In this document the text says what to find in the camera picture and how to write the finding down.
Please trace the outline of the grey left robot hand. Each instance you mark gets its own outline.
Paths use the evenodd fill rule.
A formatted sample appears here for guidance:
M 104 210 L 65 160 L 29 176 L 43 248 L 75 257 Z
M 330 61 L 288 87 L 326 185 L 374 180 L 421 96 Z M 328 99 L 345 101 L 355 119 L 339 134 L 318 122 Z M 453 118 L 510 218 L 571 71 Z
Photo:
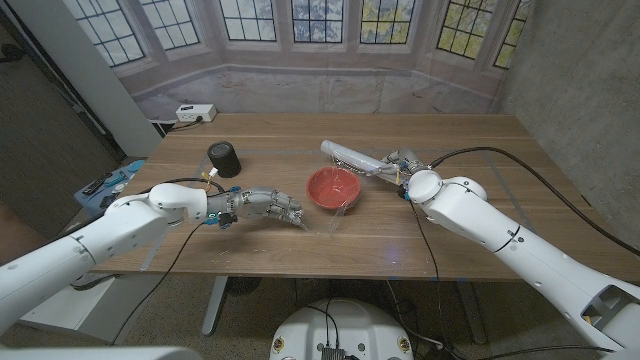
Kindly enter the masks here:
M 232 196 L 234 211 L 239 217 L 277 219 L 303 227 L 304 210 L 301 203 L 286 193 L 270 187 L 251 187 Z

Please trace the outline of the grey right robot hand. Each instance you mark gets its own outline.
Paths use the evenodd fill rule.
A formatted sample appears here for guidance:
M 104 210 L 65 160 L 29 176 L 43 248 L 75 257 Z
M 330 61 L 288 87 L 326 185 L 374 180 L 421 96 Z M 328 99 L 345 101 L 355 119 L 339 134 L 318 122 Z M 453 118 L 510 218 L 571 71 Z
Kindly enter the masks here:
M 381 159 L 381 165 L 366 170 L 367 176 L 376 176 L 395 185 L 406 183 L 413 174 L 431 170 L 411 149 L 402 147 Z

